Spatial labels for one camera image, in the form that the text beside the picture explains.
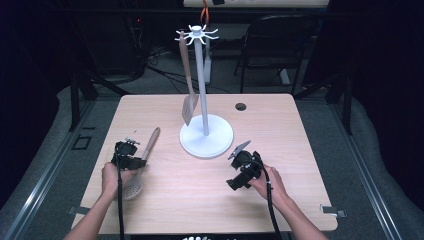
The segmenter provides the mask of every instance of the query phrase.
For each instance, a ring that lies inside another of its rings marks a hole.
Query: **gray carpet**
[[[232,75],[236,59],[226,56],[226,52],[214,52],[213,59],[212,81],[207,87],[208,93],[238,93],[239,76]],[[162,71],[183,73],[179,56],[171,53],[152,58],[150,66]],[[193,76],[197,75],[193,67],[192,72]],[[245,92],[290,91],[289,87],[277,86],[280,80],[275,72],[248,74]],[[136,81],[121,81],[122,78],[119,77],[109,80],[120,83],[121,88],[135,94],[187,93],[183,77],[167,76],[181,82],[170,80],[150,69],[146,69],[145,74]],[[73,216],[67,210],[69,206],[77,206],[81,201],[119,101],[119,97],[109,89],[99,85],[96,87],[100,93],[98,101],[91,105],[81,99],[81,104],[91,111],[88,111],[87,118],[83,120],[77,133],[81,137],[91,137],[90,144],[86,150],[72,150],[75,136],[70,144],[64,144],[66,151],[63,153],[63,164],[33,218],[29,219],[30,224],[22,229],[22,234],[19,235],[21,239],[61,239],[70,230]],[[355,156],[343,129],[338,125],[338,117],[334,115],[339,107],[325,103],[325,92],[325,89],[320,90],[308,99],[296,103],[330,200],[333,206],[345,210],[348,215],[346,218],[339,218],[339,227],[326,235],[330,239],[387,239],[369,193],[357,172]],[[69,89],[61,92],[59,98],[61,108],[51,131],[24,179],[1,210],[0,238],[8,234],[44,170],[58,157],[63,142],[69,139]],[[400,235],[403,239],[420,239],[424,236],[424,214],[408,201],[385,171],[374,128],[357,101],[353,103],[352,130],[352,138],[369,167]],[[117,239],[117,236],[100,236],[99,239]]]

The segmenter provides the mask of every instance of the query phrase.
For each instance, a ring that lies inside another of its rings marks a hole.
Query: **white pole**
[[[211,59],[211,43],[210,39],[206,38],[206,47],[205,47],[205,66],[203,71],[205,73],[205,84],[211,83],[211,70],[212,70],[212,59]]]
[[[206,89],[205,89],[205,74],[203,71],[203,53],[202,53],[202,43],[200,39],[194,39],[194,49],[196,51],[196,65],[197,65],[197,77],[199,81],[199,93],[200,100],[202,103],[202,118],[203,118],[203,134],[205,136],[209,135],[209,125],[208,125],[208,107],[206,104]]]

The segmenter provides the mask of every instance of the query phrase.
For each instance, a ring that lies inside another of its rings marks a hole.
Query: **table surface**
[[[146,167],[139,196],[124,201],[127,234],[249,233],[273,232],[266,201],[253,189],[233,191],[226,180],[240,171],[230,166],[234,148],[251,140],[246,151],[257,151],[262,160],[276,167],[288,194],[305,215],[323,231],[336,229],[334,216],[320,205],[331,206],[297,107],[288,94],[208,94],[208,113],[231,125],[230,148],[213,159],[199,159],[181,146],[179,134],[185,95],[127,95],[122,97],[81,206],[91,207],[101,193],[101,169],[111,160],[114,145],[126,137],[141,144],[142,154],[156,127],[161,133]],[[244,103],[246,110],[235,105]],[[200,100],[194,116],[201,114]],[[83,215],[77,214],[75,225]],[[276,211],[281,231],[290,227]],[[119,233],[118,204],[114,201],[100,229]]]
[[[329,0],[225,0],[225,4],[214,5],[207,0],[208,7],[250,7],[250,8],[325,8]],[[184,7],[203,7],[201,0],[184,0]]]

